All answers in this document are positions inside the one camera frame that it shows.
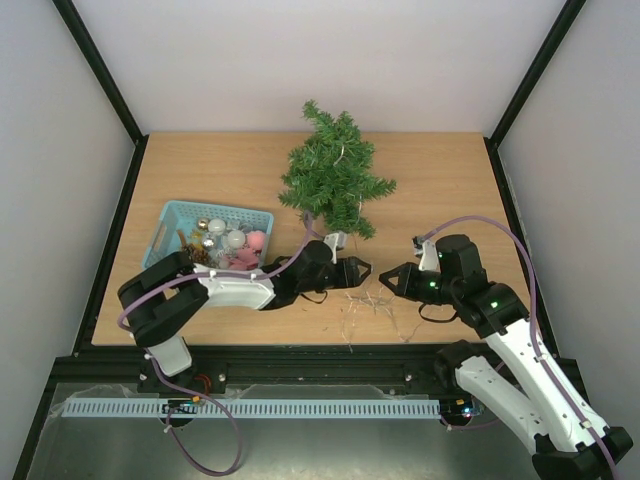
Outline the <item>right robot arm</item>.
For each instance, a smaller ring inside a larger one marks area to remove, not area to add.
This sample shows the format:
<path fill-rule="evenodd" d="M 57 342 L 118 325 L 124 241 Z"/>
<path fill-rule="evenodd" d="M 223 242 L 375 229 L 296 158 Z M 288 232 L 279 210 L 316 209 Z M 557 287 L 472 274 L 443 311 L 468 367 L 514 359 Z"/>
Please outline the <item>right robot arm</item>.
<path fill-rule="evenodd" d="M 542 479 L 611 479 L 633 446 L 622 427 L 598 415 L 532 331 L 533 315 L 515 291 L 488 279 L 477 246 L 465 235 L 424 241 L 419 263 L 384 272 L 395 296 L 421 305 L 450 305 L 496 353 L 509 382 L 465 340 L 437 354 L 445 390 L 469 393 L 521 441 Z"/>

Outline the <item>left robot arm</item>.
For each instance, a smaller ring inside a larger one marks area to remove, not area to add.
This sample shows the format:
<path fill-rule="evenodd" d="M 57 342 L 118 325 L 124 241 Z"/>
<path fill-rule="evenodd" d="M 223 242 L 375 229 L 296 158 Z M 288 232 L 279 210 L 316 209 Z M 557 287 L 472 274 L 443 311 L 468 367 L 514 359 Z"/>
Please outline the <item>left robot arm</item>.
<path fill-rule="evenodd" d="M 310 292 L 324 294 L 360 286 L 372 266 L 356 257 L 339 257 L 339 244 L 311 240 L 295 255 L 249 271 L 215 269 L 172 253 L 118 290 L 118 326 L 175 377 L 193 365 L 181 329 L 201 309 L 242 307 L 269 311 L 288 307 Z"/>

